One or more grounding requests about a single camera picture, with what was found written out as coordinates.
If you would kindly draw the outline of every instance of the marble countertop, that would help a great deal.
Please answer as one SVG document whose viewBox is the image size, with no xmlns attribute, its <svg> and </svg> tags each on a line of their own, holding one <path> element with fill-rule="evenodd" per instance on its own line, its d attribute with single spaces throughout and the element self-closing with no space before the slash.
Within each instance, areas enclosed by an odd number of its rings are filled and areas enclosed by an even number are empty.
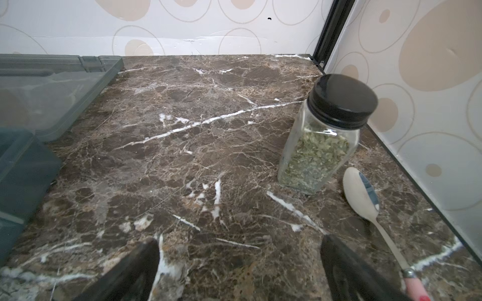
<svg viewBox="0 0 482 301">
<path fill-rule="evenodd" d="M 49 144 L 64 164 L 1 270 L 0 301 L 70 300 L 149 237 L 161 238 L 165 268 L 177 277 L 161 278 L 159 300 L 176 300 L 176 291 L 185 301 L 330 300 L 323 231 L 403 289 L 383 238 L 343 198 L 347 166 L 370 179 L 380 223 L 434 300 L 482 296 L 480 266 L 367 129 L 318 194 L 278 185 L 285 140 L 320 75 L 309 59 L 161 56 L 124 63 L 126 70 Z"/>
</svg>

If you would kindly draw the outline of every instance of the plastic lid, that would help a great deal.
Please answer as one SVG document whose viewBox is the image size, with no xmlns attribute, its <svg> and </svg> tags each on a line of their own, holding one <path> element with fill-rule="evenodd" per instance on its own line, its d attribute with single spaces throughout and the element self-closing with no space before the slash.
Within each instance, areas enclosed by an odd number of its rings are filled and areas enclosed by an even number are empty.
<svg viewBox="0 0 482 301">
<path fill-rule="evenodd" d="M 320 77 L 308 97 L 308 109 L 317 119 L 347 130 L 364 126 L 377 105 L 370 87 L 342 74 Z"/>
</svg>

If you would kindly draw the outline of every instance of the dried herbs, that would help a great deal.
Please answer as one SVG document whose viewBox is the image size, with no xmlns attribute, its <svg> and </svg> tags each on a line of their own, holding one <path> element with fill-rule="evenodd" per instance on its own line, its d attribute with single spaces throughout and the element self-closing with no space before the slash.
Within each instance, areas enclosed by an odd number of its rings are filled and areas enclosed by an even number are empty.
<svg viewBox="0 0 482 301">
<path fill-rule="evenodd" d="M 291 154 L 288 166 L 279 176 L 281 184 L 305 193 L 317 192 L 327 176 L 343 161 L 349 150 L 347 139 L 321 126 L 309 126 Z"/>
</svg>

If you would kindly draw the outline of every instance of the white wallpaper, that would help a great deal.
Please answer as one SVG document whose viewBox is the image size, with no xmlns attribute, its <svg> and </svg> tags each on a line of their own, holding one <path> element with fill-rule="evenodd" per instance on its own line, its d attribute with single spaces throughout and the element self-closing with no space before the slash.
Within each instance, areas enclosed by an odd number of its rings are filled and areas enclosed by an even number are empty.
<svg viewBox="0 0 482 301">
<path fill-rule="evenodd" d="M 312 53 L 332 1 L 0 0 L 0 53 Z"/>
<path fill-rule="evenodd" d="M 374 89 L 369 125 L 482 258 L 482 1 L 357 0 L 325 71 Z"/>
</svg>

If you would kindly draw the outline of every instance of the spoon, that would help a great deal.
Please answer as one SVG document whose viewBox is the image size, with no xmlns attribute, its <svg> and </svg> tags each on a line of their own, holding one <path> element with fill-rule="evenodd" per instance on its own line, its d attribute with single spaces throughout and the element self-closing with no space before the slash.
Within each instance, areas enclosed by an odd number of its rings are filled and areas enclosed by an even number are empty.
<svg viewBox="0 0 482 301">
<path fill-rule="evenodd" d="M 417 278 L 415 271 L 410 268 L 407 260 L 397 248 L 385 229 L 376 220 L 380 210 L 375 189 L 367 178 L 356 168 L 348 167 L 343 176 L 343 189 L 351 208 L 361 217 L 372 222 L 380 231 L 388 247 L 402 268 L 403 280 L 407 286 L 407 293 L 413 300 L 430 301 L 422 282 Z"/>
</svg>

